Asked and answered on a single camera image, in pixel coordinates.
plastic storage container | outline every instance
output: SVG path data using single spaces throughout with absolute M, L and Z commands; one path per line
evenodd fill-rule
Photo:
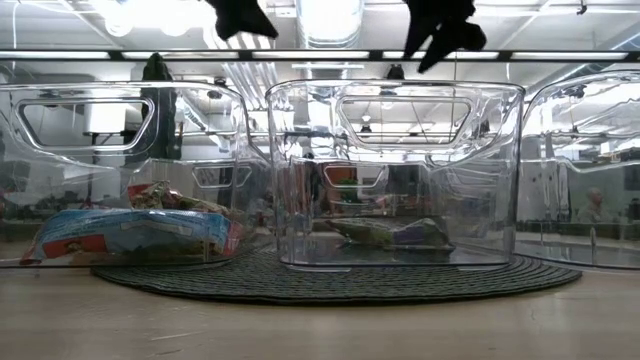
M 233 91 L 0 88 L 0 267 L 201 263 L 262 241 L 269 163 Z
M 640 268 L 640 72 L 551 85 L 525 117 L 516 251 Z
M 503 84 L 387 80 L 272 88 L 282 262 L 507 262 L 523 93 Z

fluorescent light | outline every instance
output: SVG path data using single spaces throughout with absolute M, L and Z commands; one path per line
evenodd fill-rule
M 485 60 L 495 59 L 500 55 L 497 51 L 456 51 L 447 55 L 451 60 Z
M 369 57 L 369 52 L 350 50 L 256 51 L 253 53 L 253 57 L 255 59 L 366 59 Z
M 247 49 L 253 50 L 256 48 L 256 42 L 253 41 L 253 36 L 247 33 L 242 33 L 242 42 L 247 47 Z
M 258 36 L 258 44 L 261 49 L 271 49 L 271 43 L 265 36 Z
M 242 49 L 242 46 L 240 46 L 240 41 L 238 41 L 237 36 L 234 36 L 231 39 L 229 39 L 227 43 L 229 44 L 229 46 L 231 46 L 232 49 Z
M 402 51 L 385 51 L 382 57 L 385 59 L 402 59 L 404 53 Z M 426 51 L 417 51 L 412 59 L 422 59 L 426 55 Z M 447 56 L 449 60 L 491 60 L 500 55 L 497 51 L 456 51 Z
M 622 60 L 626 52 L 516 52 L 514 60 Z
M 106 51 L 0 51 L 0 59 L 109 59 Z
M 415 54 L 411 57 L 412 59 L 422 59 L 426 54 L 426 51 L 416 51 Z M 384 59 L 402 59 L 404 53 L 402 51 L 385 51 L 382 53 L 382 57 Z
M 346 69 L 364 69 L 362 64 L 292 64 L 295 70 L 346 70 Z
M 153 52 L 151 51 L 125 51 L 122 56 L 130 60 L 148 59 Z M 206 52 L 189 52 L 189 51 L 159 51 L 165 60 L 197 60 L 197 59 L 237 59 L 238 53 L 234 51 L 206 51 Z

round woven mat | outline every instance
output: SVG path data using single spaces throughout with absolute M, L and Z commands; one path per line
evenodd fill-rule
M 498 269 L 354 267 L 349 272 L 287 269 L 273 250 L 222 266 L 94 268 L 105 280 L 157 294 L 201 300 L 281 305 L 407 304 L 469 300 L 542 290 L 581 272 L 516 256 Z

table surface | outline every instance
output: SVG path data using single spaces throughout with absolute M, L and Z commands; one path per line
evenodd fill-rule
M 640 272 L 510 298 L 287 308 L 205 303 L 86 270 L 0 270 L 0 359 L 637 359 Z

ceiling light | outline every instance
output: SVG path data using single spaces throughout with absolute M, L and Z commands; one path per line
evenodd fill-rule
M 411 58 L 422 59 L 426 55 L 426 51 L 417 51 Z M 449 60 L 492 60 L 500 55 L 497 51 L 456 51 L 447 55 Z M 385 51 L 382 53 L 384 59 L 402 59 L 404 53 L 402 51 Z
M 500 55 L 497 51 L 456 51 L 447 55 L 451 60 L 491 60 Z
M 366 59 L 369 57 L 368 51 L 350 50 L 303 50 L 303 51 L 255 51 L 255 59 Z
M 426 51 L 416 51 L 416 53 L 411 57 L 412 59 L 422 59 Z M 382 58 L 384 59 L 402 59 L 404 53 L 402 51 L 385 51 L 382 53 Z
M 362 0 L 308 0 L 297 1 L 296 8 L 306 38 L 341 41 L 358 32 L 364 6 Z
M 364 69 L 364 65 L 361 64 L 292 64 L 292 69 L 295 70 L 347 70 L 347 69 Z
M 622 60 L 626 52 L 516 52 L 514 60 Z
M 125 51 L 122 56 L 129 60 L 146 60 L 153 52 L 151 51 Z M 237 59 L 238 53 L 235 51 L 159 51 L 165 60 L 202 60 L 202 59 Z
M 211 23 L 213 8 L 206 2 L 179 0 L 90 0 L 93 8 L 105 19 L 107 32 L 123 37 L 136 28 L 161 29 L 169 36 L 182 36 L 193 26 Z
M 0 51 L 0 59 L 109 59 L 106 51 Z

